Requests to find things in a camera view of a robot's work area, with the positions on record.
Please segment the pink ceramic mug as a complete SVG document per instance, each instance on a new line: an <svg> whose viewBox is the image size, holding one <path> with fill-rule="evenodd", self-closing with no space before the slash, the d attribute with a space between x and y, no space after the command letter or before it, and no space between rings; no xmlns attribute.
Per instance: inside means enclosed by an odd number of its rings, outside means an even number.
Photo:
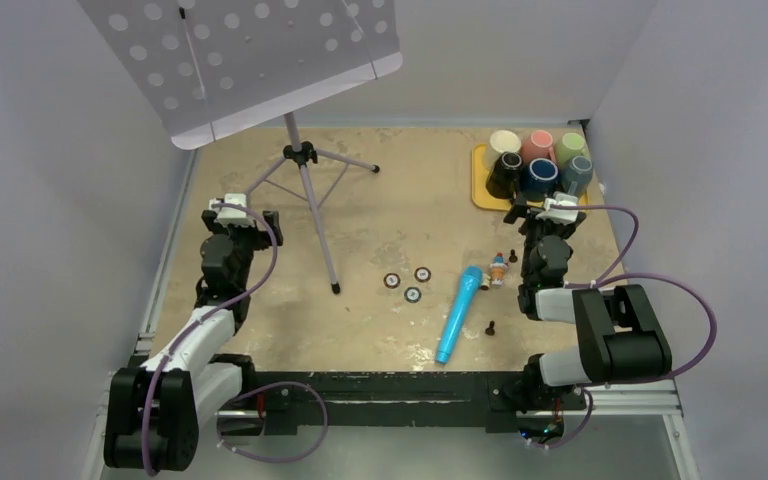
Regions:
<svg viewBox="0 0 768 480"><path fill-rule="evenodd" d="M552 160L554 137L546 130L535 130L521 140L519 155L525 164L538 158Z"/></svg>

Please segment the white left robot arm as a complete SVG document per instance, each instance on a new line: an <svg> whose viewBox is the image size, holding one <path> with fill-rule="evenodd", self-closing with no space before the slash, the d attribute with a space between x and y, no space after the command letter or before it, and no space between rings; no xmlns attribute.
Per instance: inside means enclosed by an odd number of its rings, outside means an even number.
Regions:
<svg viewBox="0 0 768 480"><path fill-rule="evenodd" d="M130 362L111 379L103 447L110 468L150 476L183 471L213 412L225 402L244 409L257 399L250 360L218 351L246 319L255 252L283 244L280 216L218 201L201 218L211 235L200 247L202 275L190 318L158 354Z"/></svg>

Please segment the light green ceramic mug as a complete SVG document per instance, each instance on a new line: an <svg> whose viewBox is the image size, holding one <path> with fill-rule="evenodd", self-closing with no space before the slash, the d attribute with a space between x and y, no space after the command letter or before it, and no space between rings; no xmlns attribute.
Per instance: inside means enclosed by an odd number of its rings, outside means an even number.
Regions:
<svg viewBox="0 0 768 480"><path fill-rule="evenodd" d="M564 133L555 142L553 148L556 164L559 168L564 167L574 157L590 156L586 139L583 135L575 132Z"/></svg>

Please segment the black ceramic mug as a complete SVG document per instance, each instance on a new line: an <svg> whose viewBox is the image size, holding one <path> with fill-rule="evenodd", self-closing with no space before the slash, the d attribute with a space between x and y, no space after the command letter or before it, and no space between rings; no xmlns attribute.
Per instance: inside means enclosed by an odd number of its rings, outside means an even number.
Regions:
<svg viewBox="0 0 768 480"><path fill-rule="evenodd" d="M510 200L516 196L517 182L523 167L523 160L518 153L505 153L490 171L485 187L489 195L496 199Z"/></svg>

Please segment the cream ceramic mug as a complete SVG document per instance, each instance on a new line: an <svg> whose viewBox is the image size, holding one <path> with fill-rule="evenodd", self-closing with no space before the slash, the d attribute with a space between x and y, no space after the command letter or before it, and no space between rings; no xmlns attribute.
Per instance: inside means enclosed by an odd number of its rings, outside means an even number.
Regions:
<svg viewBox="0 0 768 480"><path fill-rule="evenodd" d="M518 134L510 130L494 131L486 144L483 155L483 165L490 172L496 161L505 153L518 153L521 149L521 140Z"/></svg>

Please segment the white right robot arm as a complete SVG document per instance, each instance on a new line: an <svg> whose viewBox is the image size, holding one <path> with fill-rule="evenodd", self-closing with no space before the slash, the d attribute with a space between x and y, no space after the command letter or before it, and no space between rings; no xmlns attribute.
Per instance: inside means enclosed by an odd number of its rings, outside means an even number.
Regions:
<svg viewBox="0 0 768 480"><path fill-rule="evenodd" d="M523 222L520 312L533 321L570 324L577 339L566 350L531 356L522 374L500 387L500 398L522 412L549 409L580 385L652 380L672 370L671 348L642 286L566 286L574 254L567 240L585 217L580 210L525 203L504 217L507 224Z"/></svg>

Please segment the dark blue ceramic mug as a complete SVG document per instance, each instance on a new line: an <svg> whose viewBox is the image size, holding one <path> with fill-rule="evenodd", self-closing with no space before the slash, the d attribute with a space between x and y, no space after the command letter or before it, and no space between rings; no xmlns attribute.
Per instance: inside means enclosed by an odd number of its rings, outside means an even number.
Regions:
<svg viewBox="0 0 768 480"><path fill-rule="evenodd" d="M548 158L536 158L523 170L519 192L527 201L542 202L554 189L559 176L557 165Z"/></svg>

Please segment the grey ceramic mug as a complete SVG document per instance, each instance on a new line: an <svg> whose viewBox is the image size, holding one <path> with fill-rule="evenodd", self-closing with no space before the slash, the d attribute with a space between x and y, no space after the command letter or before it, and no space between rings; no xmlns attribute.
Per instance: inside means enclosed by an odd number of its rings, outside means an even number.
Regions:
<svg viewBox="0 0 768 480"><path fill-rule="evenodd" d="M560 191L581 197L593 178L593 163L586 156L571 158L563 167L560 176Z"/></svg>

